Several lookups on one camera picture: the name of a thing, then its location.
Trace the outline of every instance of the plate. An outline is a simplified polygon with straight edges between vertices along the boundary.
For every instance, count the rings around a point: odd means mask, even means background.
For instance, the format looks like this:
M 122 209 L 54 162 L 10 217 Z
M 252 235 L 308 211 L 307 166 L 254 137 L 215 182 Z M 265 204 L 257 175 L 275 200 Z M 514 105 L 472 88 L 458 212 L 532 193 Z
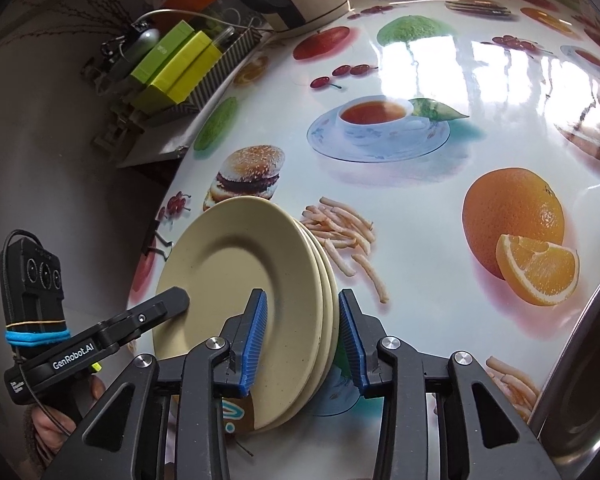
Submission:
M 331 289 L 331 304 L 333 305 L 333 328 L 331 330 L 331 347 L 329 350 L 329 355 L 327 357 L 327 366 L 322 372 L 322 377 L 320 378 L 320 382 L 318 383 L 315 391 L 320 389 L 324 380 L 329 375 L 329 370 L 331 368 L 331 364 L 333 363 L 333 358 L 336 355 L 336 347 L 338 346 L 338 334 L 340 333 L 340 303 L 338 302 L 338 282 L 336 281 L 336 275 L 333 273 L 333 267 L 331 267 L 331 262 L 329 261 L 329 257 L 327 253 L 324 251 L 324 248 L 320 245 L 315 236 L 307 229 L 304 225 L 298 222 L 298 225 L 301 226 L 302 230 L 307 234 L 309 240 L 311 240 L 312 244 L 320 254 L 320 259 L 324 264 L 324 268 L 327 271 L 327 279 L 329 280 L 329 285 Z
M 600 58 L 598 56 L 592 54 L 586 48 L 575 45 L 563 45 L 560 47 L 560 50 L 574 65 L 580 67 L 586 73 L 600 79 L 600 65 L 590 61 L 586 57 L 581 56 L 578 54 L 578 51 L 583 52 L 585 55 L 592 56 L 592 59 L 596 59 L 600 62 Z
M 299 397 L 280 418 L 274 420 L 266 428 L 263 428 L 262 431 L 272 430 L 291 420 L 312 399 L 327 377 L 336 353 L 336 346 L 338 345 L 340 310 L 337 308 L 338 284 L 335 282 L 333 269 L 331 269 L 329 261 L 326 260 L 327 255 L 324 253 L 318 240 L 313 235 L 306 234 L 308 230 L 300 222 L 297 222 L 297 227 L 302 236 L 312 245 L 315 261 L 318 265 L 318 270 L 320 270 L 323 304 L 322 337 L 320 339 L 320 348 L 318 349 L 318 357 L 315 360 L 314 370 Z
M 571 30 L 571 28 L 566 22 L 559 20 L 555 16 L 547 14 L 542 10 L 533 9 L 531 7 L 522 7 L 520 9 L 520 12 L 522 12 L 522 14 L 524 14 L 525 16 L 530 17 L 532 20 L 536 20 L 536 22 L 542 23 L 543 25 L 546 25 L 547 27 L 552 28 L 553 30 L 557 30 L 565 36 L 569 36 L 570 38 L 576 38 L 578 40 L 580 39 L 580 37 Z
M 253 429 L 279 418 L 309 380 L 322 333 L 322 289 L 311 244 L 268 200 L 231 198 L 202 213 L 164 266 L 158 292 L 184 288 L 190 307 L 154 328 L 158 359 L 185 354 L 243 313 L 251 289 L 267 293 L 267 330 L 251 387 Z
M 418 136 L 418 142 L 409 142 L 409 131 L 396 131 L 395 135 L 370 146 L 355 146 L 341 131 L 336 118 L 338 108 L 318 117 L 306 134 L 309 145 L 318 153 L 349 162 L 396 162 L 409 160 L 433 152 L 449 138 L 446 121 L 432 122 L 427 135 Z

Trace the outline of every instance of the hamburger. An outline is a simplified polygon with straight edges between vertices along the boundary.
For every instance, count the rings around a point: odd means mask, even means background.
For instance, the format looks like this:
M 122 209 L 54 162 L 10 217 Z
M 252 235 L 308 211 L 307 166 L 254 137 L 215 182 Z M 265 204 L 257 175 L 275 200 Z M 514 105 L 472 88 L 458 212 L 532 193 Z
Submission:
M 224 160 L 206 192 L 203 211 L 235 196 L 259 196 L 270 200 L 278 186 L 284 162 L 285 152 L 268 144 L 233 152 Z

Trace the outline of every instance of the orange slice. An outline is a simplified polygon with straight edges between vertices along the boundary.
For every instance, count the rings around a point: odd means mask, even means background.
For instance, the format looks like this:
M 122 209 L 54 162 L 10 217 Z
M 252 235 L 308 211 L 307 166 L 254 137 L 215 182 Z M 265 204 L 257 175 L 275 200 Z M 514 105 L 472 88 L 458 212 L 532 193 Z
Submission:
M 501 235 L 496 260 L 513 292 L 527 303 L 556 305 L 573 294 L 578 285 L 578 253 L 551 242 Z

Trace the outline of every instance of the metal bowl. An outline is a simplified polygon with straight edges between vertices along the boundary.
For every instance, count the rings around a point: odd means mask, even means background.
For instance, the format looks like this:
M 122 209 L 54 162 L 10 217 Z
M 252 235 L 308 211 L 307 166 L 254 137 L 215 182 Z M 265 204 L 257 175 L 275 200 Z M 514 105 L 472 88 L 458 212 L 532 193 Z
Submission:
M 600 286 L 554 365 L 529 427 L 563 480 L 600 480 Z

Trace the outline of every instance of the cord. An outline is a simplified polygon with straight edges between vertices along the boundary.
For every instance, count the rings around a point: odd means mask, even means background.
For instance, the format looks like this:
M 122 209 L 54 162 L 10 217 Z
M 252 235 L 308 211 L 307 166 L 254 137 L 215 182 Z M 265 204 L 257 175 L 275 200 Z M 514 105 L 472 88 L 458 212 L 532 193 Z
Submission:
M 237 27 L 244 28 L 245 30 L 252 28 L 253 30 L 257 30 L 259 32 L 273 32 L 270 28 L 256 28 L 250 27 L 249 25 L 238 25 L 237 23 L 229 23 L 224 20 L 219 20 L 218 18 L 214 18 L 213 16 L 209 16 L 208 14 L 202 14 L 202 12 L 195 12 L 194 10 L 179 10 L 179 9 L 155 9 L 150 10 L 149 12 L 144 13 L 138 19 L 134 20 L 132 25 L 135 25 L 137 22 L 141 22 L 145 18 L 149 16 L 153 16 L 154 14 L 161 14 L 163 12 L 177 12 L 179 14 L 186 14 L 187 16 L 197 16 L 199 18 L 206 18 L 207 20 L 212 20 L 213 22 L 222 23 L 223 25 L 228 25 L 229 27 Z
M 40 243 L 40 240 L 38 239 L 38 237 L 35 234 L 30 233 L 29 231 L 25 231 L 23 229 L 16 229 L 14 231 L 11 231 L 11 233 L 9 233 L 6 240 L 4 241 L 4 245 L 2 246 L 2 265 L 0 266 L 0 270 L 2 272 L 1 277 L 2 277 L 2 285 L 4 287 L 4 297 L 7 299 L 7 310 L 9 311 L 9 316 L 11 318 L 9 321 L 12 323 L 13 323 L 14 313 L 13 313 L 13 303 L 11 301 L 11 290 L 9 289 L 9 275 L 7 274 L 7 249 L 9 248 L 9 242 L 11 242 L 13 237 L 16 237 L 19 235 L 26 236 L 27 238 L 31 238 L 35 243 L 37 243 L 40 247 L 42 247 L 42 243 Z M 18 370 L 20 371 L 20 375 L 22 376 L 22 381 L 24 382 L 24 385 L 27 387 L 29 394 L 31 395 L 31 397 L 33 398 L 35 403 L 38 405 L 40 410 L 42 410 L 42 413 L 44 413 L 46 416 L 48 416 L 49 420 L 56 425 L 56 428 L 58 428 L 58 430 L 60 430 L 65 436 L 70 436 L 71 432 L 67 428 L 65 428 L 60 423 L 59 420 L 57 420 L 53 416 L 53 414 L 46 408 L 46 406 L 44 404 L 42 404 L 42 402 L 40 402 L 40 399 L 38 398 L 38 396 L 33 392 L 33 388 L 29 384 L 29 380 L 27 379 L 26 375 L 24 374 L 24 369 L 22 367 L 22 364 L 25 360 L 20 355 L 20 349 L 17 346 L 14 346 L 14 351 L 15 351 L 15 356 L 13 358 L 13 361 L 18 365 Z

